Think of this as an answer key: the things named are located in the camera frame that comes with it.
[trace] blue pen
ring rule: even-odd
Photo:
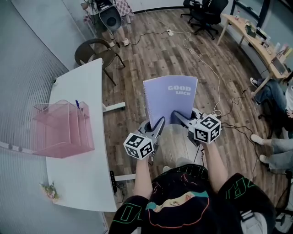
[[[76,102],[77,108],[80,109],[80,108],[79,108],[78,100],[75,100],[75,102]]]

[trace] pink acrylic organizer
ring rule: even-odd
[[[94,150],[89,109],[61,100],[34,106],[32,150],[34,154],[66,158]]]

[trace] white cable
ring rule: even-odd
[[[160,22],[161,24],[165,25],[166,27],[168,27],[168,29],[170,28],[170,26],[164,24],[163,22],[159,21],[158,19],[155,19],[155,18],[153,18],[152,16],[150,16],[150,17],[151,17],[152,19],[154,19],[155,21],[158,21],[158,22]],[[215,107],[214,107],[214,110],[213,110],[212,114],[213,114],[213,115],[217,115],[216,112],[219,112],[219,114],[218,114],[217,116],[221,116],[221,115],[222,115],[222,111],[219,110],[219,109],[216,109],[217,105],[220,103],[220,100],[221,100],[221,97],[220,97],[220,77],[219,77],[219,76],[217,75],[217,73],[213,70],[213,68],[211,68],[206,62],[204,62],[204,61],[200,58],[200,56],[197,54],[197,52],[195,52],[195,51],[192,50],[192,49],[187,48],[187,46],[185,45],[185,41],[188,40],[188,39],[191,37],[191,33],[190,33],[190,32],[174,32],[174,33],[188,33],[189,36],[183,41],[183,45],[184,45],[184,47],[185,47],[186,49],[188,49],[190,52],[195,53],[195,54],[197,55],[197,57],[200,59],[200,61],[202,61],[206,66],[208,66],[208,67],[213,71],[213,73],[217,76],[217,78],[218,78],[218,80],[219,80],[219,82],[218,82],[219,101],[216,103],[216,105],[215,105]]]

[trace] black t-shirt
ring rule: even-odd
[[[216,194],[205,167],[188,164],[152,181],[150,200],[132,196],[118,209],[110,234],[242,233],[240,212],[261,213],[268,233],[275,226],[275,209],[266,194],[241,174],[233,175]]]

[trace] gray pants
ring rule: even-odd
[[[270,169],[293,170],[293,139],[272,139],[273,154],[267,158]]]

